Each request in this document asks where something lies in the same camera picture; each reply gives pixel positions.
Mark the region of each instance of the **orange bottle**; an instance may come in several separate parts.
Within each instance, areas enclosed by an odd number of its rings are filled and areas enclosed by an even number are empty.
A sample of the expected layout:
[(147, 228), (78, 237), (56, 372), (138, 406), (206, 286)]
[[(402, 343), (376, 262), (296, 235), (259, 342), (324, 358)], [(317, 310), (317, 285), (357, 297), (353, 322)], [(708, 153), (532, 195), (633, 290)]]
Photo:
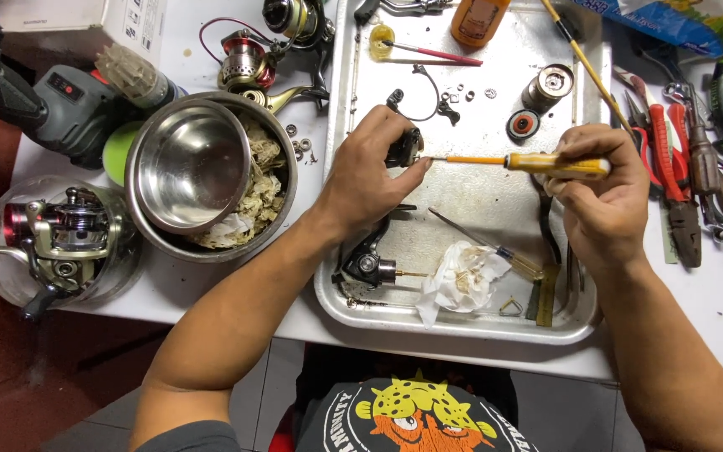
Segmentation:
[(462, 0), (451, 21), (451, 35), (460, 43), (481, 47), (496, 34), (509, 0)]

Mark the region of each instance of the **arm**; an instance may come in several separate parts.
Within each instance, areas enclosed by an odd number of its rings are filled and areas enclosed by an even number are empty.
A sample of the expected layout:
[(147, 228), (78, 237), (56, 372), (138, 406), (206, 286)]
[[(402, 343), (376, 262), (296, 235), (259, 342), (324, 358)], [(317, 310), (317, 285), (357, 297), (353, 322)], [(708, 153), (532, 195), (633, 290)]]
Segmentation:
[(390, 144), (411, 127), (387, 107), (374, 108), (337, 150), (314, 206), (186, 312), (147, 371), (131, 450), (190, 422), (230, 420), (233, 386), (256, 365), (316, 266), (423, 181), (430, 159), (394, 180), (384, 165)]
[(649, 178), (629, 136), (572, 128), (557, 148), (606, 154), (603, 182), (551, 182), (571, 246), (597, 286), (627, 412), (648, 449), (723, 450), (723, 367), (644, 253)]

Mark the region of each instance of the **person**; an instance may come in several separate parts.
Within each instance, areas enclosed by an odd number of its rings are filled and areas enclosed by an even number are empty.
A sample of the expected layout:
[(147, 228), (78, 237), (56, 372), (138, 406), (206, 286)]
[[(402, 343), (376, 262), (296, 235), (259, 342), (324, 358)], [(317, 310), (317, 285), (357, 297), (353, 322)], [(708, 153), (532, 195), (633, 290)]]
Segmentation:
[[(411, 127), (387, 107), (374, 108), (337, 150), (313, 207), (186, 312), (147, 372), (131, 450), (240, 451), (228, 411), (234, 385), (264, 353), (316, 266), (395, 208), (431, 168), (423, 158), (394, 179), (385, 168), (390, 143)], [(596, 283), (627, 412), (646, 447), (723, 450), (723, 368), (644, 253), (649, 177), (629, 135), (579, 126), (562, 135), (557, 151), (603, 154), (613, 165), (601, 182), (552, 181), (548, 189), (565, 206), (571, 247)], [(337, 355), (354, 358), (339, 365)], [(507, 371), (429, 360), (406, 369), (410, 360), (308, 347), (296, 413), (289, 416), (292, 445), (341, 452), (536, 450), (517, 429)]]

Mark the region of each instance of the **used tissue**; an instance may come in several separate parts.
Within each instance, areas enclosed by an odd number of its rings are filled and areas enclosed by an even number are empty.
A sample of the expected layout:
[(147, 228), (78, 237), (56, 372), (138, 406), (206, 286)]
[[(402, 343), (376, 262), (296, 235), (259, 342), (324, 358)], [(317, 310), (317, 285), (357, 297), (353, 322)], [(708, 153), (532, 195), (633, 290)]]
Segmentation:
[(426, 329), (434, 326), (439, 308), (472, 312), (489, 306), (492, 282), (511, 265), (495, 249), (459, 241), (445, 251), (437, 271), (423, 280), (417, 310)]

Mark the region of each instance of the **red paintbrush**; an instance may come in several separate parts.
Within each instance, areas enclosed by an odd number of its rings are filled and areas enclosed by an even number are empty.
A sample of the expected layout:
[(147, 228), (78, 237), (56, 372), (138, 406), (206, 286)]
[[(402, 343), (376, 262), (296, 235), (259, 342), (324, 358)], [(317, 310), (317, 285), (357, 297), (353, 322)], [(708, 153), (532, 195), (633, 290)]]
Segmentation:
[(452, 53), (445, 53), (444, 51), (429, 50), (427, 48), (416, 47), (416, 46), (407, 46), (406, 44), (393, 43), (392, 41), (387, 41), (387, 40), (384, 40), (381, 43), (384, 44), (385, 46), (401, 48), (403, 50), (408, 50), (408, 51), (416, 51), (417, 53), (422, 53), (424, 55), (431, 55), (432, 57), (450, 59), (451, 61), (469, 64), (470, 66), (481, 66), (484, 63), (484, 61), (482, 61), (480, 59), (468, 58), (466, 56), (458, 56), (458, 55), (454, 55)]

